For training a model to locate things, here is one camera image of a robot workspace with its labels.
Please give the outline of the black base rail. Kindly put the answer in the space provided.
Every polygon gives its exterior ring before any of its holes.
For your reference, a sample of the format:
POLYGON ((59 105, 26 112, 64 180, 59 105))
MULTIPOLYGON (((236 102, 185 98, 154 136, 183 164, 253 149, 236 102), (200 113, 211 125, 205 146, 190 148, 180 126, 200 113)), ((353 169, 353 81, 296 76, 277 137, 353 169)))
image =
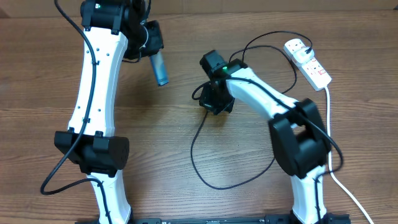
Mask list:
MULTIPOLYGON (((99 221, 75 222, 76 224, 98 224, 99 221)), ((300 223, 293 214, 266 215, 264 218, 211 218, 211 219, 174 219, 142 218, 129 221, 133 224, 293 224, 300 223)), ((334 215, 327 213, 323 222, 326 224, 350 224, 349 215, 334 215)))

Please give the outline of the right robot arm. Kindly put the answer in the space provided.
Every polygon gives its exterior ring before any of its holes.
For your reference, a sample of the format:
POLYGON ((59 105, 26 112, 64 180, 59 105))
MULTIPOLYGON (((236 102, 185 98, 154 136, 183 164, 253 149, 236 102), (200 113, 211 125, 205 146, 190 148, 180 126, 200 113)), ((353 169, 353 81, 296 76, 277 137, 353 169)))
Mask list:
POLYGON ((316 104, 297 101, 263 82, 244 62, 226 62, 215 50, 200 65, 209 77, 201 86, 200 106, 213 114, 231 112, 239 99, 264 117, 269 125, 274 158, 291 177, 295 222, 324 223, 323 180, 331 143, 316 104))

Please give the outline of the white charger plug adapter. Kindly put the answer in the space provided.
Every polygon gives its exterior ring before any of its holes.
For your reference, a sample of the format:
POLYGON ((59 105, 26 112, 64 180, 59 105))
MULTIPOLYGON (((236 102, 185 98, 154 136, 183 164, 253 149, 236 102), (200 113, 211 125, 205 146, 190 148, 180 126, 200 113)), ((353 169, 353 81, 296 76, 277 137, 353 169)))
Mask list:
POLYGON ((295 64, 301 67, 303 64, 314 58, 315 52, 309 47, 306 47, 296 51, 292 56, 295 64))

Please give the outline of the blue Galaxy smartphone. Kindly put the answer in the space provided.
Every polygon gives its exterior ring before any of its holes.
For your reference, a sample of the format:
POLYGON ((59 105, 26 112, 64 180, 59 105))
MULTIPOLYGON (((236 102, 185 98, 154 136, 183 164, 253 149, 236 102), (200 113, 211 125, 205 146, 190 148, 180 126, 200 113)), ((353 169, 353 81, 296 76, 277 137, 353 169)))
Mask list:
POLYGON ((154 71, 155 79, 158 86, 164 86, 168 84, 169 77, 165 67, 162 52, 158 51, 155 55, 150 56, 150 62, 154 71))

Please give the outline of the white power strip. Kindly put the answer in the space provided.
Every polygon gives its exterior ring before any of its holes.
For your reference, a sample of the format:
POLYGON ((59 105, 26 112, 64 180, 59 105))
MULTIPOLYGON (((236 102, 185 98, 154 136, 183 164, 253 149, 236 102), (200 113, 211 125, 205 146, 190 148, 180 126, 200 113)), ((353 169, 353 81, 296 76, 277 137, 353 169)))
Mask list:
MULTIPOLYGON (((284 51, 293 61, 293 53, 306 47, 307 46, 300 39, 292 39, 284 44, 284 51)), ((295 66, 301 71, 309 84, 311 84, 316 91, 324 89, 331 82, 331 76, 329 76, 327 71, 315 57, 303 64, 301 67, 296 64, 295 66)))

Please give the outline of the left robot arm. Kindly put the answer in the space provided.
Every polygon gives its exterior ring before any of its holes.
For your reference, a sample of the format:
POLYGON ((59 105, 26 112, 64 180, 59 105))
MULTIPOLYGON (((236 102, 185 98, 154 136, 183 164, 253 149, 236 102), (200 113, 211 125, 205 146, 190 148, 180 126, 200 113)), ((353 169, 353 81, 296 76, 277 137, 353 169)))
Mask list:
POLYGON ((124 189, 123 170, 129 140, 115 135, 114 102, 123 63, 150 59, 159 86, 169 81, 162 57, 160 25, 150 21, 151 2, 83 1, 81 24, 85 54, 75 109, 66 131, 57 131, 55 147, 93 186, 98 223, 132 223, 132 207, 124 189))

